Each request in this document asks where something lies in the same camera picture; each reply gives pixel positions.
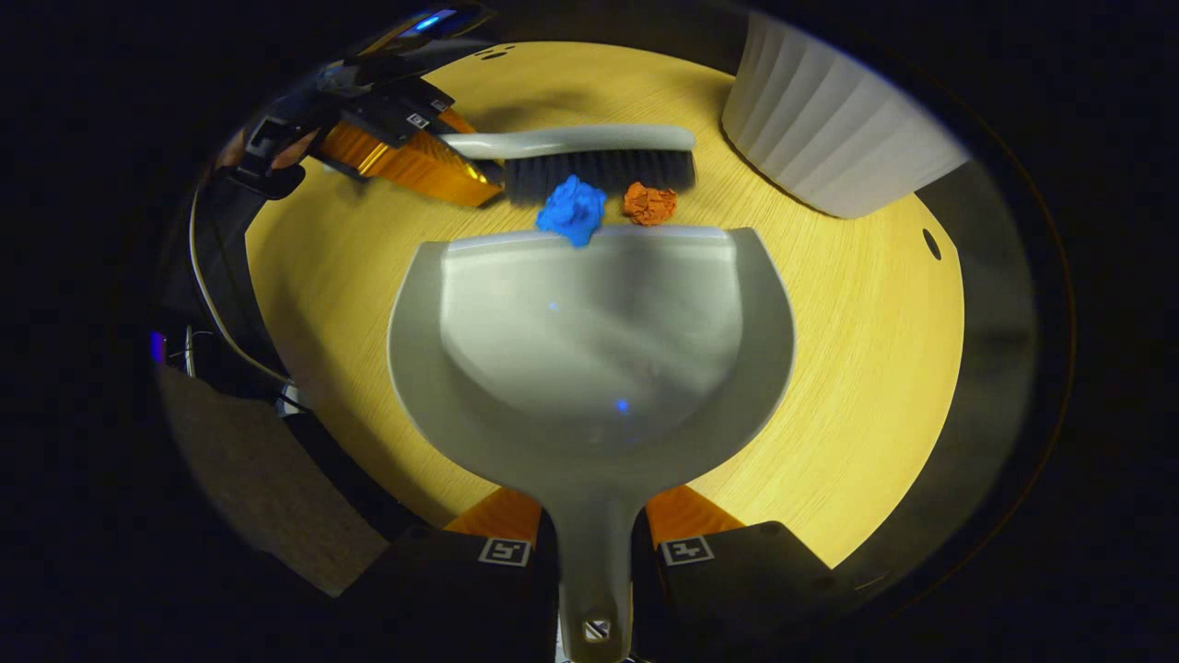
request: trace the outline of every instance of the black bristles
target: black bristles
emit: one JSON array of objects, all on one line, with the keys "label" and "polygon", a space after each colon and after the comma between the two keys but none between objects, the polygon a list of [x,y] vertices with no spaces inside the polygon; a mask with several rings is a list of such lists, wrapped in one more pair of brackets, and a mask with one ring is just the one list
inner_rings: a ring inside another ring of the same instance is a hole
[{"label": "black bristles", "polygon": [[696,184],[696,163],[692,152],[664,150],[601,150],[513,159],[503,164],[503,189],[515,204],[544,203],[569,175],[612,196],[625,192],[634,182],[686,191]]}]

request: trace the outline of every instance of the yellow table surface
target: yellow table surface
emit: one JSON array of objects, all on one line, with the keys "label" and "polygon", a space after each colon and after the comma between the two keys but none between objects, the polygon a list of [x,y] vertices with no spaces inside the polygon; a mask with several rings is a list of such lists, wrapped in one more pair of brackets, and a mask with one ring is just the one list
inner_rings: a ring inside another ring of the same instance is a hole
[{"label": "yellow table surface", "polygon": [[[472,55],[427,77],[480,131],[665,123],[696,133],[698,184],[680,196],[672,222],[756,228],[789,291],[798,346],[769,425],[690,486],[747,524],[782,521],[835,566],[901,500],[946,420],[963,332],[954,244],[915,196],[849,221],[770,184],[720,130],[729,74],[597,44],[495,52],[506,54]],[[407,506],[444,525],[495,486],[443,458],[406,416],[386,363],[389,311],[420,243],[531,229],[539,208],[502,199],[459,208],[304,165],[303,185],[268,203],[246,236],[266,327],[348,453]],[[617,197],[606,209],[605,223],[628,222]]]}]

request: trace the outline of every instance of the crumpled paper ball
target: crumpled paper ball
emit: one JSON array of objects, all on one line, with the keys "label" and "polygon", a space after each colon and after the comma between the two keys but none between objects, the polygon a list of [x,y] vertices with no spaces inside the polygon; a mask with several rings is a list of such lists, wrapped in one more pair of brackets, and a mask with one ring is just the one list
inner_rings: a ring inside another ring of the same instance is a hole
[{"label": "crumpled paper ball", "polygon": [[560,232],[577,248],[590,243],[590,236],[606,216],[606,192],[571,175],[553,190],[545,208],[536,215],[536,228]]},{"label": "crumpled paper ball", "polygon": [[659,225],[676,214],[676,192],[671,189],[631,184],[623,196],[623,214],[639,225]]}]

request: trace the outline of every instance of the dustpan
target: dustpan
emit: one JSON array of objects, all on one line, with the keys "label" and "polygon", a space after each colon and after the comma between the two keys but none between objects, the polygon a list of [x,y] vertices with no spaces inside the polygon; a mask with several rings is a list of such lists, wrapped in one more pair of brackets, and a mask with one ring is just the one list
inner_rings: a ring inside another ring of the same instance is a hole
[{"label": "dustpan", "polygon": [[630,652],[639,510],[740,451],[785,393],[785,288],[752,229],[612,225],[422,244],[389,321],[397,398],[443,455],[556,531],[566,654]]}]

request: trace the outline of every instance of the gray brush handle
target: gray brush handle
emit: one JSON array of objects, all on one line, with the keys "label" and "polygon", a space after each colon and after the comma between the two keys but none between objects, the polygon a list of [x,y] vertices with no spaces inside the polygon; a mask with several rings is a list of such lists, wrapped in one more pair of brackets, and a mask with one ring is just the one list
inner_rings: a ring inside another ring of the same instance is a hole
[{"label": "gray brush handle", "polygon": [[691,152],[696,136],[666,124],[592,124],[514,133],[444,133],[437,138],[468,159],[527,159],[600,150]]}]

